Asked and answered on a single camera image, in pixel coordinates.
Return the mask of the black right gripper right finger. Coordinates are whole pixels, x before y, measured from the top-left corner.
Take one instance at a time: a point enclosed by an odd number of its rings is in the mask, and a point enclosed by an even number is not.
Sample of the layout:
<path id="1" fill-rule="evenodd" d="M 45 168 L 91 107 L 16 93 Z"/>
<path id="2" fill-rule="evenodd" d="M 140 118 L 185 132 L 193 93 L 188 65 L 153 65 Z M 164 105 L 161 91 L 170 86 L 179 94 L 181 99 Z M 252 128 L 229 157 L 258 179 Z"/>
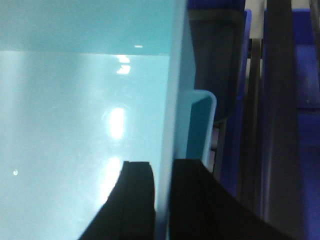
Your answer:
<path id="1" fill-rule="evenodd" d="M 232 197 L 197 159 L 175 159 L 169 201 L 171 240 L 289 240 Z"/>

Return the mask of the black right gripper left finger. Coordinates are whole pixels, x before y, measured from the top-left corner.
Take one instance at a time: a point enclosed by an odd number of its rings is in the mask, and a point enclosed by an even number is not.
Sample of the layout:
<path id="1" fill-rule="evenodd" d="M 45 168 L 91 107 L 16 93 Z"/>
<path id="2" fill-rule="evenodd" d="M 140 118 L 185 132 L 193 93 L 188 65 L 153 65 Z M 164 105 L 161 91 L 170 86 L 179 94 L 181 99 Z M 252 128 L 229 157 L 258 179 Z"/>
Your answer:
<path id="1" fill-rule="evenodd" d="M 106 203 L 81 240 L 152 240 L 155 183 L 149 162 L 124 162 Z"/>

